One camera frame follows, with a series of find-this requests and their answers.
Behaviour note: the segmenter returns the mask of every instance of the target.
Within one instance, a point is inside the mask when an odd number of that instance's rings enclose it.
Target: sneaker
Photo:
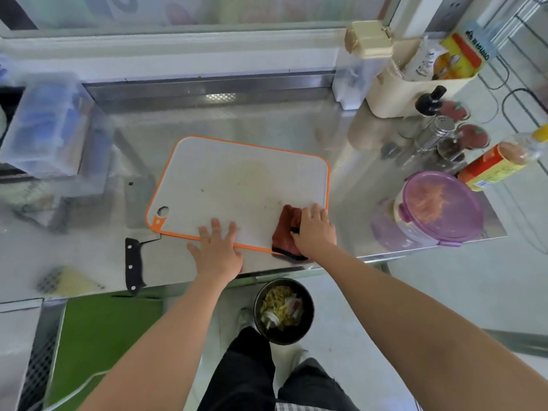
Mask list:
[[[255,319],[253,318],[253,312],[249,307],[243,307],[243,309],[239,311],[238,318],[236,320],[236,329],[238,334],[248,326],[251,326],[257,330],[257,327],[255,326]]]
[[[295,370],[297,366],[302,364],[306,359],[311,358],[310,352],[308,352],[305,349],[298,349],[297,352],[295,352],[295,355],[293,355],[293,359],[291,360],[291,370]]]

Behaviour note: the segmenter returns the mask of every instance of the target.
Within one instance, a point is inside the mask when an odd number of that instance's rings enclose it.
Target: green mat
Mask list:
[[[45,407],[66,397],[92,374],[111,369],[162,312],[161,300],[108,294],[69,299]],[[95,377],[57,410],[76,410],[101,379]]]

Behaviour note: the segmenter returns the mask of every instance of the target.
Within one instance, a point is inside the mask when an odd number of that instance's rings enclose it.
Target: beige organizer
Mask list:
[[[394,54],[387,67],[373,79],[367,92],[366,101],[379,118],[407,117],[417,114],[414,104],[419,96],[432,92],[438,85],[445,86],[444,98],[451,98],[473,78],[429,80],[426,82],[408,82],[397,73],[397,68],[404,67],[416,53],[421,39],[409,39],[394,42]]]

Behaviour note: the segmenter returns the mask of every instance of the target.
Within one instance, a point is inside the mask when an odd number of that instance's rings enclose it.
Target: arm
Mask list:
[[[338,248],[325,210],[304,209],[293,237],[426,411],[545,409],[548,381],[452,310]]]
[[[185,405],[192,387],[213,309],[221,291],[242,269],[233,249],[236,224],[221,238],[218,219],[212,234],[202,226],[200,249],[188,243],[198,276],[177,303],[114,365],[80,411],[173,410]]]

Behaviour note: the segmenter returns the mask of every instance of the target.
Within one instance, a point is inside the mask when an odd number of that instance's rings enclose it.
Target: cutting board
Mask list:
[[[201,137],[181,139],[146,214],[156,233],[199,240],[197,228],[230,221],[235,246],[271,253],[282,208],[327,207],[329,165],[310,154]]]

